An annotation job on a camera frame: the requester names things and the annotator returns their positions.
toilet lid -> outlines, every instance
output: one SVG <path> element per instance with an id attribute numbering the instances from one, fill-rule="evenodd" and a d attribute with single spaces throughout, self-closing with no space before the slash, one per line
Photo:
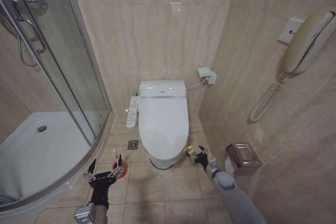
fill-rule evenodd
<path id="1" fill-rule="evenodd" d="M 139 99 L 139 132 L 152 156 L 164 160 L 176 157 L 188 138 L 186 97 Z"/>

electrical outlet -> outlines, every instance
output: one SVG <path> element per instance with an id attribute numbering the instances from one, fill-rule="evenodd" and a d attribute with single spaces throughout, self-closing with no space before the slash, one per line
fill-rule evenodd
<path id="1" fill-rule="evenodd" d="M 215 72 L 212 72 L 210 68 L 198 68 L 198 74 L 200 77 L 208 77 L 208 84 L 214 84 L 217 78 Z"/>

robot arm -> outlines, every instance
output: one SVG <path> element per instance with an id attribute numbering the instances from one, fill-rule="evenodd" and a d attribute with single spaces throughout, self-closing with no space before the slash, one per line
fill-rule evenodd
<path id="1" fill-rule="evenodd" d="M 208 158 L 207 150 L 202 146 L 199 147 L 202 152 L 196 156 L 191 156 L 187 152 L 186 154 L 191 162 L 201 163 L 204 170 L 211 176 L 232 222 L 234 224 L 267 224 L 246 193 L 239 189 L 233 176 L 222 172 L 217 166 L 216 159 Z"/>
<path id="2" fill-rule="evenodd" d="M 109 209 L 108 192 L 109 187 L 117 179 L 127 173 L 127 164 L 119 156 L 119 160 L 112 166 L 112 171 L 92 175 L 95 169 L 96 160 L 90 165 L 88 173 L 84 174 L 89 185 L 93 188 L 91 201 L 79 206 L 75 213 L 75 220 L 78 224 L 107 224 L 107 210 Z"/>

shower door frame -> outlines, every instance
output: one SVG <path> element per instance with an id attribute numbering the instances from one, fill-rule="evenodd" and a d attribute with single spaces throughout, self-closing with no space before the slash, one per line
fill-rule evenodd
<path id="1" fill-rule="evenodd" d="M 71 110 L 69 110 L 66 102 L 62 98 L 60 92 L 58 91 L 57 86 L 54 84 L 54 82 L 51 80 L 48 71 L 45 69 L 44 65 L 42 64 L 40 60 L 40 56 L 37 53 L 36 49 L 32 46 L 32 44 L 29 42 L 27 36 L 25 35 L 25 32 L 23 29 L 18 25 L 18 21 L 12 16 L 12 13 L 9 11 L 9 7 L 6 4 L 5 0 L 1 0 L 3 3 L 3 8 L 7 15 L 9 16 L 11 22 L 15 26 L 16 30 L 18 31 L 21 39 L 27 46 L 28 51 L 31 53 L 33 58 L 36 60 L 37 63 L 39 63 L 43 73 L 46 75 L 47 79 L 50 82 L 50 85 L 55 89 L 57 95 L 61 99 L 62 103 L 65 105 L 67 111 L 71 115 L 71 117 L 74 119 L 77 127 L 79 130 L 81 130 L 80 125 L 77 123 L 76 119 L 74 118 Z M 80 9 L 77 3 L 77 0 L 70 0 L 71 8 L 74 12 L 74 16 L 76 18 L 81 36 L 83 38 L 83 42 L 85 44 L 85 47 L 88 52 L 88 56 L 90 58 L 94 73 L 96 75 L 99 87 L 102 91 L 102 95 L 104 98 L 104 101 L 107 106 L 107 112 L 105 114 L 104 120 L 101 124 L 100 130 L 98 132 L 98 135 L 96 137 L 96 140 L 93 144 L 90 145 L 90 150 L 87 152 L 87 154 L 77 163 L 69 172 L 67 172 L 65 175 L 63 175 L 61 178 L 59 178 L 57 181 L 49 185 L 48 187 L 42 189 L 41 191 L 32 194 L 31 196 L 28 196 L 24 199 L 20 199 L 18 201 L 9 203 L 9 204 L 3 204 L 0 205 L 0 221 L 2 220 L 10 220 L 13 218 L 25 216 L 25 215 L 31 215 L 35 212 L 39 212 L 47 207 L 48 204 L 51 204 L 52 202 L 55 202 L 56 200 L 60 199 L 64 194 L 69 193 L 70 190 L 72 190 L 73 186 L 76 186 L 81 178 L 83 178 L 83 173 L 87 171 L 88 166 L 93 162 L 93 160 L 96 157 L 99 157 L 102 154 L 103 147 L 106 145 L 106 142 L 108 140 L 109 132 L 108 130 L 111 129 L 112 122 L 114 119 L 114 114 L 112 111 L 112 106 L 110 104 L 110 101 L 108 99 L 108 95 L 105 89 L 105 86 L 102 81 L 101 73 L 98 68 L 98 64 L 95 58 L 95 54 L 92 49 L 91 42 L 89 40 L 88 33 L 85 28 L 84 21 L 82 19 L 82 15 L 80 13 Z"/>

yellow object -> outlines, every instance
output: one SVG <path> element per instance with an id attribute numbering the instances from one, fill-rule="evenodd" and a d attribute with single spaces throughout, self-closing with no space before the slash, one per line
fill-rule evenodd
<path id="1" fill-rule="evenodd" d="M 194 147 L 189 145 L 186 149 L 184 149 L 184 152 L 187 152 L 189 155 L 191 155 L 194 152 Z"/>

